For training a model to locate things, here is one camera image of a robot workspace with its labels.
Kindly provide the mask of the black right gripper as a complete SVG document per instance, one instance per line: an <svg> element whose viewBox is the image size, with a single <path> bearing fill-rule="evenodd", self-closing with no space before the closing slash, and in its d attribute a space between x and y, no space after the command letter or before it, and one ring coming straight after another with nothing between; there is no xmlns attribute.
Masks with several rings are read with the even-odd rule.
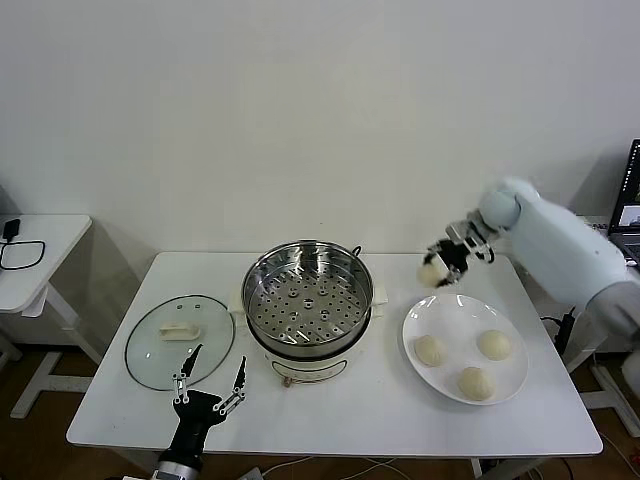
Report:
<svg viewBox="0 0 640 480"><path fill-rule="evenodd" d="M464 244L456 244L448 239L438 240L431 245L423 258L423 264L436 264L442 261L445 265L435 266L436 288L458 283L468 271L467 257L470 250Z"/></svg>

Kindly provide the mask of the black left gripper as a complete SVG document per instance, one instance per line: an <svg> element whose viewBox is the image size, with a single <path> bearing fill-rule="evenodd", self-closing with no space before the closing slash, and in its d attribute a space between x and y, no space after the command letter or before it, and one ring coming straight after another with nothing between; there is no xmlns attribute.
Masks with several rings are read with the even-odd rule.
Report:
<svg viewBox="0 0 640 480"><path fill-rule="evenodd" d="M194 369L203 345L198 344L172 374L174 398L173 408L179 418L169 450L180 455L200 456L204 449L209 429L221 423L246 398L246 362L243 356L236 374L231 394L223 400L219 395L188 390L188 380Z"/></svg>

